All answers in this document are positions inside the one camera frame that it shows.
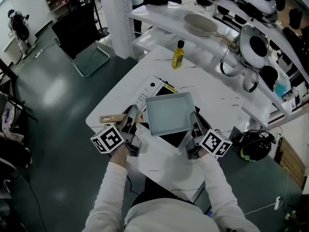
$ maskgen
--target wooden handle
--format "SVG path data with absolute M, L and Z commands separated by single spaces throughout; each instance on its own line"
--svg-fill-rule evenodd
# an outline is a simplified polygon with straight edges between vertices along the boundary
M 143 119 L 141 118 L 142 113 L 138 113 L 135 119 L 136 123 L 143 123 Z M 121 122 L 125 119 L 126 114 L 115 114 L 115 115 L 104 115 L 98 118 L 100 123 L 113 123 L 113 122 Z
M 227 38 L 225 35 L 216 33 L 215 34 L 216 37 L 223 39 L 225 42 L 229 43 L 231 45 L 232 48 L 236 49 L 237 44 L 234 41 L 231 41 L 229 38 Z

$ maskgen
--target marble tabletop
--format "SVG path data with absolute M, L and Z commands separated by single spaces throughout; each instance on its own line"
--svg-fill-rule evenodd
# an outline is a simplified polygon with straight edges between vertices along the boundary
M 132 104 L 144 82 L 154 75 L 168 81 L 178 92 L 190 92 L 195 106 L 200 108 L 199 113 L 211 127 L 229 137 L 240 114 L 240 96 L 185 58 L 180 69 L 172 69 L 172 56 L 173 52 L 161 46 L 148 53 L 96 106 L 86 119 L 87 125 L 95 133 L 99 132 L 103 127 L 99 116 L 121 114 Z M 136 135 L 142 141 L 140 155 L 128 157 L 127 161 L 175 195 L 191 199 L 204 178 L 197 160 L 188 160 L 186 156 L 185 145 L 190 132 L 178 148 L 151 136 L 140 124 L 137 124 Z

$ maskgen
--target gray tray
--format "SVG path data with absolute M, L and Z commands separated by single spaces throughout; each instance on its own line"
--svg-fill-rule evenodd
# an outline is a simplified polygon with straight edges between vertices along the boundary
M 145 102 L 143 120 L 149 124 L 152 136 L 193 129 L 190 115 L 195 107 L 189 92 L 149 97 Z

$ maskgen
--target black bottle cap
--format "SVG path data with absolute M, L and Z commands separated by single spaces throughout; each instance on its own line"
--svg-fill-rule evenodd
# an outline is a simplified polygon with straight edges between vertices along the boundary
M 178 41 L 177 47 L 178 48 L 183 48 L 183 46 L 184 46 L 184 42 L 183 41 Z

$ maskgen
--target hand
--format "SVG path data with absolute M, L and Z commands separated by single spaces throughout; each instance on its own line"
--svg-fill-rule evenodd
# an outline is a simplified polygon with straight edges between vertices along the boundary
M 115 149 L 114 153 L 112 154 L 111 162 L 126 168 L 126 157 L 128 156 L 128 154 L 129 149 L 124 143 Z
M 208 151 L 205 150 L 204 148 L 199 149 L 199 151 L 197 152 L 198 156 L 200 158 L 202 158 L 204 155 L 208 154 Z

